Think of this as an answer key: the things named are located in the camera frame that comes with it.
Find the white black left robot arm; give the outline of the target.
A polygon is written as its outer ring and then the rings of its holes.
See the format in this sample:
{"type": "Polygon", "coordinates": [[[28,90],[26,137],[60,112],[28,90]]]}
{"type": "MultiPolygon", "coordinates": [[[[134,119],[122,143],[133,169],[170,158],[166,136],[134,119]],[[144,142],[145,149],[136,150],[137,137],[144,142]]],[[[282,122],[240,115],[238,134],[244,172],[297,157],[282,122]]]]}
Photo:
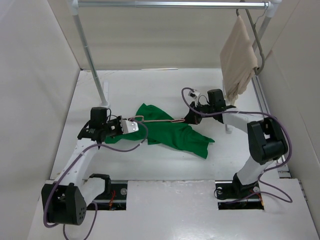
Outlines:
{"type": "Polygon", "coordinates": [[[121,116],[109,119],[105,107],[93,107],[90,110],[90,119],[77,135],[76,145],[66,166],[53,183],[46,183],[42,187],[43,223],[47,228],[81,225],[87,207],[93,200],[96,197],[107,198],[112,193],[109,175],[93,173],[88,179],[84,177],[106,138],[126,134],[131,125],[132,122],[121,116]]]}

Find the green t shirt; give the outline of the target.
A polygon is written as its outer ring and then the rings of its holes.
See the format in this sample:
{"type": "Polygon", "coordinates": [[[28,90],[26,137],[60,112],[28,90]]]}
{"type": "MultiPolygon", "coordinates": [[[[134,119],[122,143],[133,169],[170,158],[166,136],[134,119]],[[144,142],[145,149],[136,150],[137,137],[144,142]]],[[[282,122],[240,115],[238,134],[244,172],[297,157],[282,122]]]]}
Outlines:
{"type": "MultiPolygon", "coordinates": [[[[165,111],[154,105],[142,104],[137,110],[136,116],[142,115],[145,120],[172,120],[173,118],[165,111]]],[[[107,137],[106,144],[115,144],[120,140],[138,141],[147,137],[149,145],[163,144],[179,151],[187,151],[200,158],[208,157],[208,146],[215,141],[198,133],[186,123],[172,122],[144,122],[145,126],[139,125],[137,132],[107,137]]]]}

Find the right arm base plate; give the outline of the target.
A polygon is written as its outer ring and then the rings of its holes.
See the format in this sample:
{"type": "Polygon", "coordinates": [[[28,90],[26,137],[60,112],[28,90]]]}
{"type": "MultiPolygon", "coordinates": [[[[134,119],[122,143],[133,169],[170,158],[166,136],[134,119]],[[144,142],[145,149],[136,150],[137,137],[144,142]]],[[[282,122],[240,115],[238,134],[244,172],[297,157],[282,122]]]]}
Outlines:
{"type": "Polygon", "coordinates": [[[218,210],[264,210],[261,195],[254,194],[259,191],[257,182],[238,191],[231,180],[221,180],[215,182],[213,194],[218,210]]]}

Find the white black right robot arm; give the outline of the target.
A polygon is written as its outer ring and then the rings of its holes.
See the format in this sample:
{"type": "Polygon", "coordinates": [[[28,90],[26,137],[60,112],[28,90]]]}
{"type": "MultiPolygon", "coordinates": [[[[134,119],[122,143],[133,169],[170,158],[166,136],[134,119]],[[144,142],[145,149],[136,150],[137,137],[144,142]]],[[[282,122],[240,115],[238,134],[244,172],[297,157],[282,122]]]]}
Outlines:
{"type": "Polygon", "coordinates": [[[193,99],[187,105],[187,124],[198,125],[203,118],[235,127],[247,134],[249,158],[244,166],[234,174],[231,190],[225,199],[242,198],[253,189],[263,173],[271,170],[270,164],[288,153],[291,142],[281,123],[272,115],[264,112],[241,111],[227,104],[221,89],[207,92],[207,103],[200,103],[201,94],[187,88],[188,96],[193,99]]]}

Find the pink wire hanger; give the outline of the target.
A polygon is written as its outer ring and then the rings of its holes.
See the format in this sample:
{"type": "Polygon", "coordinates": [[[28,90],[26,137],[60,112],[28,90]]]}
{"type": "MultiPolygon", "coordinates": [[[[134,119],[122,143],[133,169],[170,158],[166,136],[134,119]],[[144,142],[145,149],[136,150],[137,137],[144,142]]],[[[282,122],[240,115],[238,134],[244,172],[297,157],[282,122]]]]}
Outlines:
{"type": "Polygon", "coordinates": [[[143,115],[136,115],[128,118],[130,121],[137,120],[142,123],[184,123],[185,119],[153,119],[153,120],[145,120],[143,115]]]}

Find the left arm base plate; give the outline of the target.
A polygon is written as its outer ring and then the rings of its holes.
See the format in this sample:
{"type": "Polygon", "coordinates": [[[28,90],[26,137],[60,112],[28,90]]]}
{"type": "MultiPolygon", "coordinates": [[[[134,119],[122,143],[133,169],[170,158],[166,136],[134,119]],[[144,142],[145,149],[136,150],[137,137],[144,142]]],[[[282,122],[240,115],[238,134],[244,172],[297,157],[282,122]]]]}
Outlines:
{"type": "Polygon", "coordinates": [[[94,201],[99,211],[125,211],[127,196],[128,181],[111,181],[110,193],[102,193],[94,201]]]}

